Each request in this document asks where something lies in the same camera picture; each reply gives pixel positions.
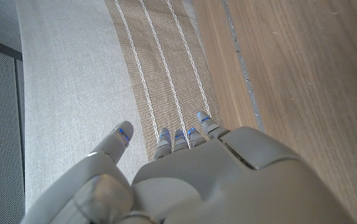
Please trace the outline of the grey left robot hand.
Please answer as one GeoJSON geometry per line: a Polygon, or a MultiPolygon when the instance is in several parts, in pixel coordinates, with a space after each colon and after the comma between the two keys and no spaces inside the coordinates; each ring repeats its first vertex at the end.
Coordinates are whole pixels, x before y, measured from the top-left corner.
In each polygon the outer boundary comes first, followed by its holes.
{"type": "Polygon", "coordinates": [[[133,137],[118,124],[31,206],[24,223],[353,223],[295,152],[260,131],[162,129],[155,158],[129,182],[117,164],[133,137]]]}

